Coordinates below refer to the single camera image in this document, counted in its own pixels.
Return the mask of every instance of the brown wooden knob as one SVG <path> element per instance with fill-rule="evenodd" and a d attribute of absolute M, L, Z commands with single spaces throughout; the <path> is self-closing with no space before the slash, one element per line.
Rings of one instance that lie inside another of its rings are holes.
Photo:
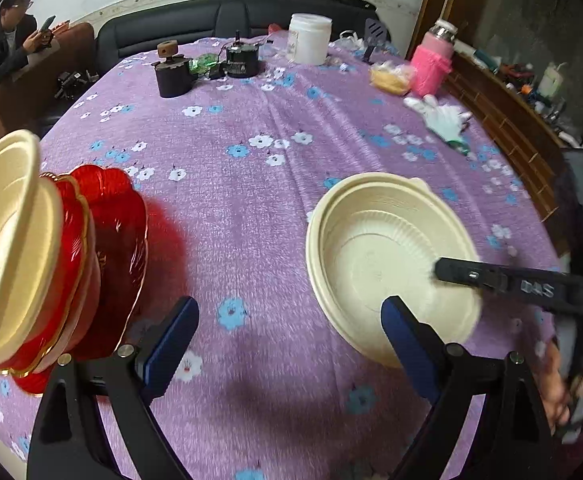
<path fill-rule="evenodd" d="M 172 57 L 178 54 L 178 42 L 176 40 L 158 43 L 158 57 Z"/>

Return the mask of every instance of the smartphone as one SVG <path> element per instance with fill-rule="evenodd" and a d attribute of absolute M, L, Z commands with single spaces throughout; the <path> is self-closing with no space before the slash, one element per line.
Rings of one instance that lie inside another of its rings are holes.
<path fill-rule="evenodd" d="M 45 22 L 42 24 L 42 27 L 40 27 L 40 31 L 41 32 L 47 32 L 49 30 L 49 25 L 51 25 L 51 23 L 53 23 L 53 20 L 55 20 L 56 17 L 55 16 L 49 16 Z"/>

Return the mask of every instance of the black leather sofa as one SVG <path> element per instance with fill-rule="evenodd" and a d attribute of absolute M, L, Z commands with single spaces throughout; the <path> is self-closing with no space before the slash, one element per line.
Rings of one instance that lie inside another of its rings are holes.
<path fill-rule="evenodd" d="M 153 50 L 161 41 L 184 44 L 210 36 L 232 38 L 236 30 L 244 38 L 261 36 L 267 34 L 271 23 L 289 27 L 295 12 L 334 20 L 332 40 L 343 30 L 355 30 L 363 36 L 365 20 L 378 19 L 373 8 L 334 0 L 188 0 L 139 10 L 105 23 L 97 38 L 97 69 L 103 75 L 121 59 Z"/>

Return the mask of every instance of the white glove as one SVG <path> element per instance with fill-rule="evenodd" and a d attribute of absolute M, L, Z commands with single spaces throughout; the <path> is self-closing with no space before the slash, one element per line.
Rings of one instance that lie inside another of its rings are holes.
<path fill-rule="evenodd" d="M 472 117 L 471 112 L 463 112 L 459 106 L 439 106 L 436 97 L 425 95 L 422 101 L 414 97 L 405 97 L 405 106 L 418 112 L 425 119 L 425 126 L 455 150 L 463 155 L 469 152 L 469 146 L 460 137 L 460 132 Z"/>

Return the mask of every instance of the floral tablecloth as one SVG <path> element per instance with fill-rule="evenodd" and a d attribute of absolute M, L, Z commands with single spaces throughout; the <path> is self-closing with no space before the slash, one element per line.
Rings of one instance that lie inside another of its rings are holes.
<path fill-rule="evenodd" d="M 340 60 L 320 67 L 276 54 L 256 78 L 204 79 L 173 99 L 158 95 L 156 54 L 133 56 L 42 141 L 45 171 L 123 168 L 145 198 L 148 271 L 127 338 L 138 340 L 183 294 L 200 304 L 190 349 L 151 406 L 195 479 L 384 478 L 427 414 L 404 373 L 358 354 L 313 295 L 307 221 L 340 179 L 418 176 L 459 215 L 483 261 L 557 264 L 521 181 L 478 123 L 465 131 L 473 154 L 462 156 L 400 97 L 372 88 L 366 65 L 331 54 Z M 539 309 L 490 300 L 466 347 L 502 357 L 522 344 L 533 358 L 550 333 Z M 23 460 L 38 403 L 0 378 L 0 439 Z M 447 477 L 462 467 L 479 409 Z M 106 402 L 101 411 L 121 471 L 137 477 Z"/>

